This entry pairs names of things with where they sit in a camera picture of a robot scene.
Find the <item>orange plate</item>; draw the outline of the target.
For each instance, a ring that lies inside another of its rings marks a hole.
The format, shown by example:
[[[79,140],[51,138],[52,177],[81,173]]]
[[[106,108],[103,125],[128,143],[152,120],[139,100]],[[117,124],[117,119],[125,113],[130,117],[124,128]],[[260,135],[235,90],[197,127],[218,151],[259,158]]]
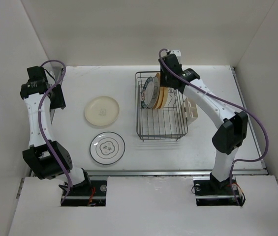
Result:
[[[169,94],[169,88],[167,88],[167,87],[161,87],[161,88],[163,90],[163,97],[162,97],[161,103],[158,106],[158,109],[161,109],[166,105],[167,100],[168,100],[168,94]]]
[[[154,103],[153,109],[159,109],[161,107],[161,104],[163,102],[163,96],[164,96],[164,88],[160,85],[160,73],[156,73],[155,75],[157,77],[157,83],[156,83],[156,101]]]

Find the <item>white plate green lettered rim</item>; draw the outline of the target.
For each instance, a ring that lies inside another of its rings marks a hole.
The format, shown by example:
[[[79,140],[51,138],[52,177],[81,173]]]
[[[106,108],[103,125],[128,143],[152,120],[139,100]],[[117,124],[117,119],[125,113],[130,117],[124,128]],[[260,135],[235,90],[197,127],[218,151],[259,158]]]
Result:
[[[140,103],[142,109],[151,109],[156,104],[160,91],[160,82],[157,76],[149,77],[142,88]]]

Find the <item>cream plate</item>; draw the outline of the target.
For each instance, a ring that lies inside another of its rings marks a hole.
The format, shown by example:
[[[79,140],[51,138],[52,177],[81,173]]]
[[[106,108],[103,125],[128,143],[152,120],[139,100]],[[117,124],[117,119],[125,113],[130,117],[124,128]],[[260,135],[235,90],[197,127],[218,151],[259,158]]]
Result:
[[[84,109],[86,120],[94,126],[108,126],[116,121],[120,107],[118,102],[109,96],[92,99]]]

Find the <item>white plate dark rim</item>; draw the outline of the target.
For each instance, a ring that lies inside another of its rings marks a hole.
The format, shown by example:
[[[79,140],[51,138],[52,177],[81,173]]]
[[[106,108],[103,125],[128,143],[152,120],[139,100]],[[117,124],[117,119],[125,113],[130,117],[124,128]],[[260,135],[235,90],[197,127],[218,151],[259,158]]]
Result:
[[[93,161],[101,165],[118,162],[125,153],[125,141],[115,132],[103,132],[95,136],[90,143],[90,155]]]

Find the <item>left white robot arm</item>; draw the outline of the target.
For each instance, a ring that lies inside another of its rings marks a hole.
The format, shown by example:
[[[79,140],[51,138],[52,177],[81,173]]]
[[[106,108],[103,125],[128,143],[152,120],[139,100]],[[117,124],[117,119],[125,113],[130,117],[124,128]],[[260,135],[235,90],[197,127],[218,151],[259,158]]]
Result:
[[[50,85],[42,66],[27,69],[29,79],[21,86],[30,122],[30,141],[23,159],[39,179],[63,178],[80,195],[91,191],[88,173],[73,166],[69,152],[56,141],[52,132],[51,111],[66,107],[62,87]]]

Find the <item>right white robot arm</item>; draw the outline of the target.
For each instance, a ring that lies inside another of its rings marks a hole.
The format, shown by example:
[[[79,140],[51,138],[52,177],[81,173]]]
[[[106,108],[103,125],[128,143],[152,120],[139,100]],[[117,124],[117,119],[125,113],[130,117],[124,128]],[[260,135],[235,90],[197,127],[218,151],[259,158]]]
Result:
[[[176,54],[161,49],[158,55],[161,85],[176,89],[194,101],[216,127],[216,133],[212,137],[216,157],[209,188],[219,194],[227,188],[226,181],[231,179],[232,163],[247,135],[248,115],[244,111],[236,112],[226,105],[226,101],[212,94],[193,69],[183,70]]]

